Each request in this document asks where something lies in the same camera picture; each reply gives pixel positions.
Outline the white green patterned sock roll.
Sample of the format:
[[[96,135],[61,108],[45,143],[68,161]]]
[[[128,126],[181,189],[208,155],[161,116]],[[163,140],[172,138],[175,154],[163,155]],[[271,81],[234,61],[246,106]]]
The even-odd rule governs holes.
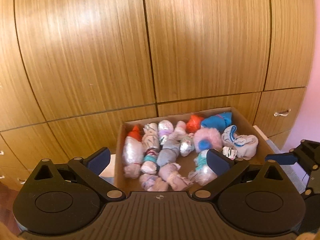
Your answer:
[[[238,151],[232,147],[224,146],[222,153],[225,157],[234,160],[237,157]]]

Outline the white sock teal band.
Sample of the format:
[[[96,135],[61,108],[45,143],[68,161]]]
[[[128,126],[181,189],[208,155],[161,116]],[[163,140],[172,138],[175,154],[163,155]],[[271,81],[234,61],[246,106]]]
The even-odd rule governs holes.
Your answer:
[[[217,174],[207,164],[207,153],[209,150],[204,150],[194,159],[195,170],[190,171],[188,179],[198,183],[201,186],[207,185],[217,178]]]

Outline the pale pink sock roll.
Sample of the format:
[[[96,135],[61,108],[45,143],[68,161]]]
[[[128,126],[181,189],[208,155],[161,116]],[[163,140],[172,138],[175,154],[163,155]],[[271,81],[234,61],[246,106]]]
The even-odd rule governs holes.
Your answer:
[[[159,169],[159,176],[166,181],[174,191],[184,191],[193,185],[193,182],[179,173],[181,166],[178,163],[168,163]]]

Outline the blue grey bed cover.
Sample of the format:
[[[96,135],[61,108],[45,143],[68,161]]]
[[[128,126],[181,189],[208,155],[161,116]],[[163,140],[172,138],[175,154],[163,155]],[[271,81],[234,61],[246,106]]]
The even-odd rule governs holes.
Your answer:
[[[300,194],[303,193],[306,190],[309,175],[299,165],[299,163],[294,163],[293,165],[281,165],[281,168],[296,187],[297,191]]]

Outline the white sock blue trim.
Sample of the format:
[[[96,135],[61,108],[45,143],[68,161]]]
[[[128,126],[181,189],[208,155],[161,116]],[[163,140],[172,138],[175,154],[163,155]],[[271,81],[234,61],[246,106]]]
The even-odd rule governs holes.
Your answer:
[[[237,158],[245,160],[252,159],[256,152],[259,143],[255,135],[237,135],[237,126],[232,125],[227,127],[221,135],[222,144],[232,147],[238,151]]]

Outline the fluffy pink sock ball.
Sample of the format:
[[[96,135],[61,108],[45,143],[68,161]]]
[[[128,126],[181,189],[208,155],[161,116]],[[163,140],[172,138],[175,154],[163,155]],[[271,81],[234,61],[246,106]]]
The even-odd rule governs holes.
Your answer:
[[[197,153],[204,150],[215,149],[222,151],[221,134],[216,128],[201,128],[194,134],[194,144]]]

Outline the shiny pink sock roll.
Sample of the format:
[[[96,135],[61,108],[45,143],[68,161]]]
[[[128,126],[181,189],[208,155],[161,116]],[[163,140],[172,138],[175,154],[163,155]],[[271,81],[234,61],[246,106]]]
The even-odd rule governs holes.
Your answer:
[[[140,167],[144,159],[144,148],[140,141],[127,136],[123,148],[124,176],[136,179],[140,175]]]

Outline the blue knitted sock roll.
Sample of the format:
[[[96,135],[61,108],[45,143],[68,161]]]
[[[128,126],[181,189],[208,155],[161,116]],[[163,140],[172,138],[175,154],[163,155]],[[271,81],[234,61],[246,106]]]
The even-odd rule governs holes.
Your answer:
[[[220,114],[212,115],[201,121],[202,128],[215,128],[220,133],[231,126],[232,124],[232,112],[223,112]]]

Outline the brown cardboard box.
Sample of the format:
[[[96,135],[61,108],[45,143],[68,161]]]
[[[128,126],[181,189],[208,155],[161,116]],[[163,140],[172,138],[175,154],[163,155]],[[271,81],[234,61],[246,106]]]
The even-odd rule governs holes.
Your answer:
[[[261,136],[261,134],[248,122],[248,120],[234,107],[214,108],[205,111],[195,112],[195,115],[202,116],[204,118],[212,115],[220,114],[223,112],[232,112],[232,124],[237,126],[237,133],[240,135],[255,135],[258,140],[257,152],[253,158],[249,160],[250,164],[263,165],[265,157],[268,154],[273,154],[273,149],[267,143],[267,140]],[[140,130],[144,125],[149,123],[159,123],[162,120],[169,120],[172,124],[176,124],[178,121],[188,122],[192,113],[161,116],[156,118],[140,119],[134,121],[127,121],[121,124],[116,146],[116,164],[114,173],[114,185],[129,194],[131,191],[142,191],[138,179],[126,178],[124,176],[124,161],[123,161],[123,147],[125,144],[125,138],[129,131],[137,125]],[[186,177],[188,173],[195,168],[194,158],[197,156],[195,151],[191,152],[186,157],[178,157],[177,163],[181,165],[179,173]]]

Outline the orange sock roll right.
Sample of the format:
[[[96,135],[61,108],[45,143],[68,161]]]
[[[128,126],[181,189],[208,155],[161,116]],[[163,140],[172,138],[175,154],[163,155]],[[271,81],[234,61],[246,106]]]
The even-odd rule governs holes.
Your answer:
[[[203,117],[192,114],[189,121],[186,123],[187,133],[195,133],[201,128],[201,122],[204,120]]]

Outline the orange sock roll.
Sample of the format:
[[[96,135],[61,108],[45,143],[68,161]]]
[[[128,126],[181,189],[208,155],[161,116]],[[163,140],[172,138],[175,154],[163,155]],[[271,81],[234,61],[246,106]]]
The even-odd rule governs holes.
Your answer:
[[[135,125],[132,130],[127,134],[128,137],[132,137],[136,139],[138,142],[142,141],[142,135],[140,133],[140,129],[138,125]]]
[[[189,121],[186,123],[187,133],[195,133],[201,128],[201,122],[204,120],[203,117],[192,114]]]

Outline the grey sock roll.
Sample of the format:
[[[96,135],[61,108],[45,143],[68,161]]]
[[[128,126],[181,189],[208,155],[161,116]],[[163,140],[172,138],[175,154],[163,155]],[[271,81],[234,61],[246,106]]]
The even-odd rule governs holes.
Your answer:
[[[180,155],[180,142],[174,139],[168,139],[159,152],[157,165],[162,167],[169,163],[175,163]]]

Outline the orange sock roll left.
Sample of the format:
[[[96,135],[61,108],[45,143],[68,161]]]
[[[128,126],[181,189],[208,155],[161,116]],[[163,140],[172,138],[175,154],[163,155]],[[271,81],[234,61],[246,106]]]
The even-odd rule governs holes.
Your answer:
[[[138,142],[142,141],[142,135],[140,133],[140,129],[138,125],[135,125],[132,130],[127,134],[128,137],[132,137],[136,139]]]

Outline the white lilac sock roll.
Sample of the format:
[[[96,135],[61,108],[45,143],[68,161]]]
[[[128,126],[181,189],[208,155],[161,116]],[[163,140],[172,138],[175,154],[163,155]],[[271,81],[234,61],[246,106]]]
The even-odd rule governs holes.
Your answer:
[[[163,145],[169,135],[171,135],[174,131],[174,126],[169,120],[162,120],[158,124],[158,138],[160,145]]]

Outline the wooden wardrobe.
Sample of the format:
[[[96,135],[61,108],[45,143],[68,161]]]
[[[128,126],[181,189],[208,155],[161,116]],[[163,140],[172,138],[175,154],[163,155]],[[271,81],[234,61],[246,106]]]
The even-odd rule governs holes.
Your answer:
[[[125,121],[218,107],[282,148],[314,42],[314,0],[1,0],[1,183],[114,151]]]

